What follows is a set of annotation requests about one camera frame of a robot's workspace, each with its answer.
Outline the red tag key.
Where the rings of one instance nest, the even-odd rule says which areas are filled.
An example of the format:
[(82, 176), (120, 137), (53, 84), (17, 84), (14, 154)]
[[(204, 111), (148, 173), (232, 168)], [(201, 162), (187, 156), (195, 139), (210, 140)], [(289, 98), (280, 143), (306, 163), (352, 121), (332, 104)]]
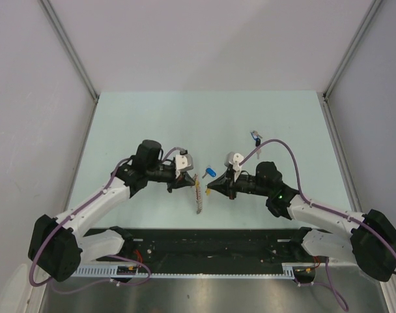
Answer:
[(197, 205), (202, 204), (201, 187), (199, 187), (199, 186), (195, 187), (195, 199), (196, 199)]

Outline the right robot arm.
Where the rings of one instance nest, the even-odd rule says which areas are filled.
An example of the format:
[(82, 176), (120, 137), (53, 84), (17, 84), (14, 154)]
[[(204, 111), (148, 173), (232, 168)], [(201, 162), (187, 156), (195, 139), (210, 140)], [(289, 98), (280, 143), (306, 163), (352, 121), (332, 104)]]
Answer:
[(335, 258), (356, 264), (381, 282), (396, 275), (396, 229), (380, 211), (341, 211), (308, 200), (283, 182), (273, 162), (259, 163), (255, 175), (236, 173), (229, 165), (207, 187), (231, 200), (239, 193), (264, 196), (267, 209), (275, 217), (307, 223), (290, 245), (296, 261), (311, 256)]

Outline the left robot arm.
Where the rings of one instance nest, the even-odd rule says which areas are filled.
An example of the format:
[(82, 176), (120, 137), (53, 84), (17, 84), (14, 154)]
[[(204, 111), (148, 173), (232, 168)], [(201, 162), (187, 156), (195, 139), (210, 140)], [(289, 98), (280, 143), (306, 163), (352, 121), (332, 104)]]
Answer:
[(43, 286), (50, 280), (62, 282), (84, 261), (113, 256), (129, 259), (134, 252), (130, 237), (122, 228), (112, 227), (96, 235), (87, 232), (108, 212), (124, 203), (149, 182), (165, 183), (167, 191), (193, 186), (189, 175), (193, 158), (184, 148), (171, 160), (162, 156), (160, 143), (143, 140), (134, 155), (120, 160), (109, 180), (89, 199), (55, 217), (42, 215), (35, 222), (28, 257), (32, 261), (29, 283)]

